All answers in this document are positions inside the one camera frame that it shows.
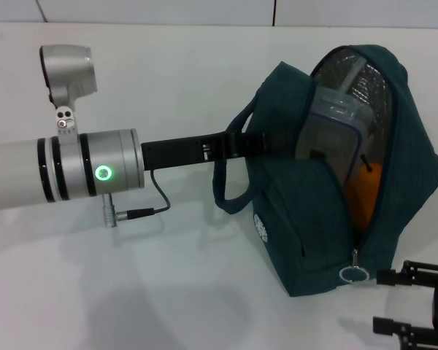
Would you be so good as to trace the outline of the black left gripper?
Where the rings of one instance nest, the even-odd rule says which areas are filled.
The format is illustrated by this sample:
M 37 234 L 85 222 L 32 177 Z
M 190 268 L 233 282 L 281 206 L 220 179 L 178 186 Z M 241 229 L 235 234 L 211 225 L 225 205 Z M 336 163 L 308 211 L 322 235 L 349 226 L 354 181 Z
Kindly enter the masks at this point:
M 214 162 L 230 158 L 281 155 L 286 151 L 280 133 L 215 133 L 141 144 L 146 171 Z

